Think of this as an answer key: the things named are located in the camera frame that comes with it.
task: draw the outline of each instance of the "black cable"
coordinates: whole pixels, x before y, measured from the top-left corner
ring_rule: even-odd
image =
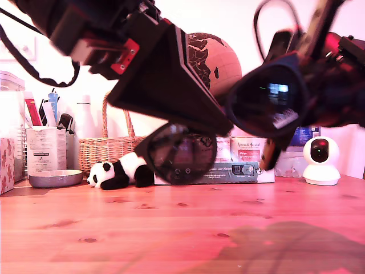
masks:
[[[14,58],[18,61],[18,63],[35,79],[40,81],[43,84],[47,84],[49,86],[53,87],[69,87],[72,84],[74,84],[79,76],[80,72],[80,65],[74,61],[72,61],[72,66],[74,67],[75,73],[74,77],[72,77],[71,81],[69,83],[60,83],[58,84],[53,79],[49,78],[41,78],[39,76],[39,72],[29,63],[29,61],[19,52],[19,50],[13,45],[13,43],[9,40],[7,37],[3,27],[0,24],[0,37],[1,41],[4,43],[6,48],[9,50],[9,52],[14,56]]]
[[[256,12],[255,12],[255,16],[254,16],[254,19],[253,19],[253,26],[254,26],[254,30],[255,30],[255,36],[256,36],[256,42],[257,42],[257,46],[258,46],[258,50],[260,51],[260,55],[262,57],[262,60],[264,61],[266,58],[265,58],[265,55],[263,53],[263,49],[262,49],[262,44],[261,44],[261,40],[259,38],[259,33],[258,33],[258,29],[257,29],[257,22],[258,22],[258,16],[262,10],[262,8],[269,2],[271,2],[272,0],[265,0],[263,1],[256,9]],[[301,23],[299,21],[299,17],[298,17],[298,14],[297,14],[297,11],[295,10],[294,6],[288,1],[288,0],[281,0],[282,2],[286,3],[289,5],[289,8],[291,9],[291,12],[293,14],[293,18],[295,20],[295,23],[297,24],[297,32],[299,34],[299,37],[301,36],[302,34],[302,29],[301,29]]]
[[[22,24],[23,26],[27,27],[28,29],[31,29],[32,31],[35,31],[36,33],[43,35],[43,33],[41,33],[36,27],[32,26],[31,24],[28,24],[27,22],[24,22],[23,20],[12,15],[11,13],[7,12],[6,10],[0,8],[0,13],[8,16],[9,18],[13,19],[14,21],[18,22],[19,24]]]
[[[9,18],[15,20],[16,22],[22,24],[23,26],[31,29],[32,31],[35,31],[38,34],[43,35],[36,27],[24,22],[23,20],[19,19],[18,17],[12,15],[11,13],[7,12],[6,10],[0,8],[0,13],[8,16]],[[9,50],[9,52],[12,54],[12,56],[15,58],[15,60],[18,61],[18,63],[35,79],[40,81],[43,84],[47,84],[49,86],[53,87],[70,87],[73,85],[80,73],[80,64],[72,61],[72,66],[74,67],[74,77],[72,77],[71,81],[69,83],[57,83],[53,79],[50,78],[41,78],[39,76],[39,72],[29,63],[29,61],[19,52],[19,50],[13,45],[13,43],[9,40],[7,37],[3,27],[0,24],[0,40],[3,42],[5,47]]]

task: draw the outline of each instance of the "sunglasses lens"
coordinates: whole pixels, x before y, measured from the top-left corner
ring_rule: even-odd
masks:
[[[238,86],[232,110],[244,131],[271,137],[298,126],[304,106],[303,91],[295,74],[283,66],[274,66]]]
[[[212,167],[217,142],[215,135],[171,124],[153,138],[148,153],[164,180],[175,185],[188,184],[201,178]]]

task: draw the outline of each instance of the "wicker basket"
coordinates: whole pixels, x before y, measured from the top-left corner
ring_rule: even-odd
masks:
[[[128,110],[123,110],[127,122],[128,136],[109,138],[107,125],[107,96],[103,100],[103,137],[79,140],[79,169],[90,173],[91,167],[98,161],[116,162],[123,155],[132,152],[145,138],[136,137]]]

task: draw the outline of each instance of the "red bracket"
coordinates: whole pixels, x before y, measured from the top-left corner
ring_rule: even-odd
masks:
[[[138,53],[139,49],[140,46],[135,41],[128,39],[124,44],[124,51],[120,56],[119,61],[112,64],[111,69],[119,75],[122,75]]]

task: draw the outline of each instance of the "white bottle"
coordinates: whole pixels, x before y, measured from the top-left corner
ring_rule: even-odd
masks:
[[[84,94],[77,102],[74,136],[74,169],[79,169],[79,140],[97,138],[98,132],[91,114],[90,95]]]

